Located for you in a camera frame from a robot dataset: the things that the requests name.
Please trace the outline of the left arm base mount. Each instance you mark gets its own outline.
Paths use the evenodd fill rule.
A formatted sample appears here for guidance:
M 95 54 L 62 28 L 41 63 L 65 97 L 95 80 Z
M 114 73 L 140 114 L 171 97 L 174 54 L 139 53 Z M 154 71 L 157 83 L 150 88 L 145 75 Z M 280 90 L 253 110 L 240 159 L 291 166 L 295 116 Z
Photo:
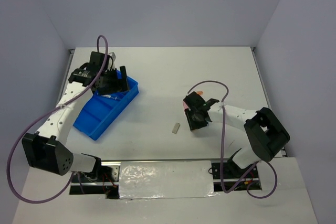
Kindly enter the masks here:
M 75 175 L 70 184 L 69 195 L 99 195 L 105 199 L 119 199 L 119 169 L 118 165 L 104 165 L 96 178 L 84 173 Z

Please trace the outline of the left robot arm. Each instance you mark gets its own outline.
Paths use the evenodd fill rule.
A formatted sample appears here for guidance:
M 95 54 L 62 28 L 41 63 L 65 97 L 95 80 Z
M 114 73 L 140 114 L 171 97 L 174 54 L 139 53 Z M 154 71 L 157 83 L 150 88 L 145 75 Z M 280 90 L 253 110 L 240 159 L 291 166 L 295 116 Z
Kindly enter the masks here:
M 76 154 L 66 148 L 69 132 L 86 103 L 97 95 L 108 95 L 129 89 L 124 66 L 114 65 L 114 52 L 93 51 L 89 62 L 75 69 L 58 103 L 59 110 L 48 116 L 34 133 L 25 133 L 23 149 L 29 166 L 65 175 L 83 173 L 90 181 L 98 181 L 103 174 L 101 159 L 89 154 Z

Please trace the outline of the grey eraser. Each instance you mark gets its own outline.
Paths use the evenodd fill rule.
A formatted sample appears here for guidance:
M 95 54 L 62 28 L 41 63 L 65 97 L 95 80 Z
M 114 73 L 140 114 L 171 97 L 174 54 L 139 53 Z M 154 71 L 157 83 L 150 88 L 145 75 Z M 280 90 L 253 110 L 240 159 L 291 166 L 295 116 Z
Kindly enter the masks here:
M 179 123 L 175 123 L 174 127 L 173 127 L 173 130 L 172 130 L 172 133 L 173 134 L 176 134 L 180 128 L 180 124 Z

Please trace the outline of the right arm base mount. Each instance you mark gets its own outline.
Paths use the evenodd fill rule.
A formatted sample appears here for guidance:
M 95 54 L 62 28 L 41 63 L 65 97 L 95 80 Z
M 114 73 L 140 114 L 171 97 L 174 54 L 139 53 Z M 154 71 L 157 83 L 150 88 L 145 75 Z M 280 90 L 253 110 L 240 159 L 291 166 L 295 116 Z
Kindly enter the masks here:
M 235 168 L 233 165 L 228 165 L 224 162 L 223 168 L 223 181 L 225 189 L 229 190 L 234 184 L 241 178 L 241 176 L 250 168 L 252 165 L 249 165 L 245 169 Z M 208 173 L 213 177 L 214 191 L 220 192 L 223 191 L 221 182 L 220 182 L 220 162 L 212 161 L 211 167 L 208 169 Z M 246 190 L 247 186 L 250 185 L 250 190 L 261 190 L 261 185 L 259 182 L 259 174 L 257 167 L 254 167 L 249 173 L 242 179 L 242 181 L 237 185 L 234 191 Z

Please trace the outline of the blue white whiteboard marker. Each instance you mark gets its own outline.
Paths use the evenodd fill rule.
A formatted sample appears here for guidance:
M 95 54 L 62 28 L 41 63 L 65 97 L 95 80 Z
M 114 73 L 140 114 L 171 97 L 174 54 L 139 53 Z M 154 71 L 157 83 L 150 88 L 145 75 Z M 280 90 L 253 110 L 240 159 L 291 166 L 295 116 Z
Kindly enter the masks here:
M 108 98 L 108 99 L 113 99 L 113 100 L 117 100 L 117 101 L 121 100 L 121 98 L 112 96 L 110 94 L 102 95 L 101 97 Z

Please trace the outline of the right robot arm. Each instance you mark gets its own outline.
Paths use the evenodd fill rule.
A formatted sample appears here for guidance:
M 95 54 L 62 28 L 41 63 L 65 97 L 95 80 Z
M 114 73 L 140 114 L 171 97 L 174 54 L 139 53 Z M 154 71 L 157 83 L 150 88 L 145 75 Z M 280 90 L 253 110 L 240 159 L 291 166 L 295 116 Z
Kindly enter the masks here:
M 196 92 L 183 99 L 190 130 L 199 130 L 211 122 L 223 123 L 246 133 L 249 145 L 237 150 L 224 163 L 224 172 L 242 176 L 259 161 L 269 162 L 289 142 L 290 135 L 269 108 L 248 110 L 227 105 L 218 99 L 204 100 Z

